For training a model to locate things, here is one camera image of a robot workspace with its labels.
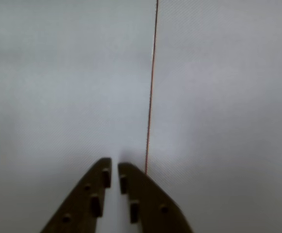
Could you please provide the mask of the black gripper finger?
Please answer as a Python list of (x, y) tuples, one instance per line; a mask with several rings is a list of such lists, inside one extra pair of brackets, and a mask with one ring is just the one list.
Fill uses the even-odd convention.
[(98, 160), (80, 179), (42, 229), (43, 233), (94, 233), (111, 187), (111, 158)]
[(192, 233), (181, 209), (149, 176), (131, 163), (119, 163), (121, 194), (127, 195), (130, 223), (144, 233)]

